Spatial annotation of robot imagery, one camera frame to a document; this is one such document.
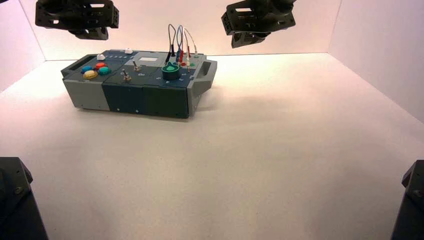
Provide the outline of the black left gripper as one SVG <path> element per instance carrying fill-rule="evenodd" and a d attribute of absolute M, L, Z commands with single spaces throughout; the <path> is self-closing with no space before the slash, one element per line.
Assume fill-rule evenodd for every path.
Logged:
<path fill-rule="evenodd" d="M 81 40 L 106 41 L 107 28 L 119 27 L 119 10 L 111 0 L 38 0 L 35 24 L 69 31 Z"/>

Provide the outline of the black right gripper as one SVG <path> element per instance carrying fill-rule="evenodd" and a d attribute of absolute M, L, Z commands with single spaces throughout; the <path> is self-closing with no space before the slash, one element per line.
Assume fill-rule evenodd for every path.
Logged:
<path fill-rule="evenodd" d="M 294 3 L 294 0 L 242 0 L 227 5 L 221 21 L 226 34 L 232 35 L 231 47 L 259 44 L 272 32 L 295 26 Z"/>

